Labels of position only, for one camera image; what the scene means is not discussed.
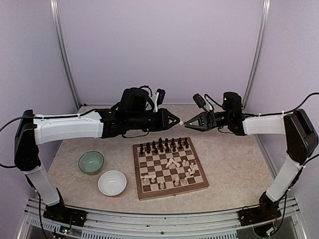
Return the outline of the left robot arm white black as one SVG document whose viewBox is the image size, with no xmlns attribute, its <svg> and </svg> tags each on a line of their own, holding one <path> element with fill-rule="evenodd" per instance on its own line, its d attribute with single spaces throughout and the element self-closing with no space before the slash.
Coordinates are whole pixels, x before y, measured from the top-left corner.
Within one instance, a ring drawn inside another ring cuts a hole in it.
<svg viewBox="0 0 319 239">
<path fill-rule="evenodd" d="M 130 130 L 157 132 L 180 123 L 168 109 L 160 108 L 165 90 L 152 96 L 144 87 L 125 89 L 121 100 L 109 109 L 92 109 L 67 115 L 36 115 L 26 110 L 14 138 L 14 167 L 22 171 L 29 184 L 39 193 L 46 208 L 63 222 L 70 216 L 62 196 L 55 188 L 39 158 L 39 145 L 75 138 L 113 138 Z"/>
</svg>

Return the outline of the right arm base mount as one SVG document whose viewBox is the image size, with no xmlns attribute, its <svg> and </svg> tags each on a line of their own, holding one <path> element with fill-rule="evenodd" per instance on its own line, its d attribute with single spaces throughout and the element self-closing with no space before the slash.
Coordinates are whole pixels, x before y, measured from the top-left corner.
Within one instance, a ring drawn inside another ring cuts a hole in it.
<svg viewBox="0 0 319 239">
<path fill-rule="evenodd" d="M 242 227 L 273 220 L 275 217 L 279 218 L 282 215 L 279 209 L 262 212 L 260 207 L 244 207 L 237 214 Z"/>
</svg>

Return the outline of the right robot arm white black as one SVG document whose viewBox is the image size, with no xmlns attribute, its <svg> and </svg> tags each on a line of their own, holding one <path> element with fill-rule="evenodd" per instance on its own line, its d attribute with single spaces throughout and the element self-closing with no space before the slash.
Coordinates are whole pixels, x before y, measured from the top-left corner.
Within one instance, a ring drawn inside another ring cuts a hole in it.
<svg viewBox="0 0 319 239">
<path fill-rule="evenodd" d="M 313 152 L 319 144 L 319 136 L 307 113 L 297 106 L 279 113 L 248 114 L 243 111 L 242 98 L 236 92 L 223 94 L 220 112 L 214 110 L 213 99 L 207 94 L 195 94 L 193 100 L 203 112 L 186 121 L 186 128 L 206 132 L 226 127 L 236 136 L 273 134 L 285 137 L 285 160 L 255 210 L 258 220 L 267 220 L 297 182 L 306 164 L 315 159 Z"/>
</svg>

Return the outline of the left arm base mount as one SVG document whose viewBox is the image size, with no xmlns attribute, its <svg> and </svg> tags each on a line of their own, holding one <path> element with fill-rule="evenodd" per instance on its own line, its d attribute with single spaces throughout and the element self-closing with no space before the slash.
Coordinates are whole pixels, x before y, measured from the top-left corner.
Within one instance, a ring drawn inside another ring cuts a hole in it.
<svg viewBox="0 0 319 239">
<path fill-rule="evenodd" d="M 86 221 L 87 212 L 84 210 L 65 208 L 65 209 L 57 209 L 54 210 L 45 209 L 43 216 L 46 219 L 68 224 L 71 226 L 84 227 L 84 223 Z"/>
</svg>

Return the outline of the wooden chess board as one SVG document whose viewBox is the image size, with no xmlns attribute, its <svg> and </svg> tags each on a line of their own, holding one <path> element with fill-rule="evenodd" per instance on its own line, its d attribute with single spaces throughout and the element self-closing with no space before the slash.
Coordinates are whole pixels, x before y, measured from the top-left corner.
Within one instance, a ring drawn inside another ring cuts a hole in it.
<svg viewBox="0 0 319 239">
<path fill-rule="evenodd" d="M 197 155 L 197 152 L 193 146 L 190 137 L 187 137 L 190 143 L 192 155 L 173 157 L 171 153 L 168 155 L 160 154 L 154 156 L 138 156 L 137 145 L 133 145 L 133 157 L 135 166 L 135 178 L 137 184 L 137 192 L 139 200 L 150 200 L 168 196 L 175 196 L 178 194 L 190 193 L 198 190 L 204 190 L 209 187 L 207 177 L 204 173 L 203 167 Z M 169 168 L 166 168 L 166 164 L 170 158 L 173 158 L 180 164 L 180 168 L 177 169 L 173 164 Z M 182 165 L 182 161 L 186 160 L 186 166 Z M 195 165 L 194 176 L 189 176 L 188 168 L 191 163 Z M 140 176 L 144 175 L 156 175 L 156 182 L 143 184 Z M 175 186 L 175 178 L 179 177 L 180 185 Z M 188 183 L 182 184 L 182 180 L 187 178 Z M 160 182 L 164 182 L 164 189 L 160 189 Z"/>
</svg>

